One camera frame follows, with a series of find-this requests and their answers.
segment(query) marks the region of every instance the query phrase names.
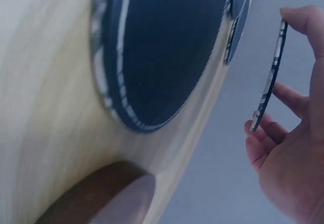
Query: light wood grain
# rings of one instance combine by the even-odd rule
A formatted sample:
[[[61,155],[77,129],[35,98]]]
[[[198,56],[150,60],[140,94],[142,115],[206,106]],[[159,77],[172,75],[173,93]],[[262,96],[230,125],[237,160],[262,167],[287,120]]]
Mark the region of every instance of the light wood grain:
[[[189,102],[139,135],[102,107],[89,59],[90,0],[0,0],[0,223],[32,224],[90,172],[126,158],[157,175],[156,223],[215,103],[231,22]]]

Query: wooden surface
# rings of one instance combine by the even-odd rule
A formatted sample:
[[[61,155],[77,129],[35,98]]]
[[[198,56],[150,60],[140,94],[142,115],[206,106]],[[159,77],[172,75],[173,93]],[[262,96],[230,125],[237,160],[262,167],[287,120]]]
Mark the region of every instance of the wooden surface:
[[[154,192],[154,175],[112,163],[73,186],[36,224],[142,224]]]
[[[190,159],[227,72],[231,22],[191,99],[166,127],[116,124],[94,89],[90,0],[0,0],[0,223],[32,224],[70,187],[120,158],[156,174],[145,224],[157,223]]]

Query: hand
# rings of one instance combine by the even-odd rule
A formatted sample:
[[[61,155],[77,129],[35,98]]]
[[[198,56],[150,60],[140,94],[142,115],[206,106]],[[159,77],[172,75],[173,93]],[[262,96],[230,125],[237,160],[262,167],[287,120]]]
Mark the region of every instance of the hand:
[[[276,83],[273,94],[301,123],[291,132],[265,115],[256,132],[245,124],[247,153],[267,198],[298,224],[324,223],[324,11],[283,8],[282,17],[308,36],[314,64],[309,96]]]

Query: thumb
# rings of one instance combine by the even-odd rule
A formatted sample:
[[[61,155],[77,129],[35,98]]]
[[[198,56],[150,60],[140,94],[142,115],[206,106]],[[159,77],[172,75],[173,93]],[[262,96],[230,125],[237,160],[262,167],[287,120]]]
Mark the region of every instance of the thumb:
[[[296,31],[307,35],[315,57],[324,57],[324,11],[319,6],[282,8],[282,18]]]
[[[310,92],[309,116],[311,136],[315,143],[324,143],[324,11],[318,6],[299,9],[283,8],[281,15],[288,24],[302,34],[307,35],[313,47],[316,62],[314,64]]]

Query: gray background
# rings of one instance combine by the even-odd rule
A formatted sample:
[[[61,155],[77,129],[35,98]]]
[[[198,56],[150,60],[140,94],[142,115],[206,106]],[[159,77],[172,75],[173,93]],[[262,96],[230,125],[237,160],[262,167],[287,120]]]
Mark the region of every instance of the gray background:
[[[279,8],[309,4],[323,8],[324,0],[254,0],[218,101],[160,224],[292,223],[259,189],[243,124],[258,106],[270,69]],[[313,62],[307,38],[289,28],[278,80],[308,94]],[[267,111],[290,130],[299,123],[274,97]]]

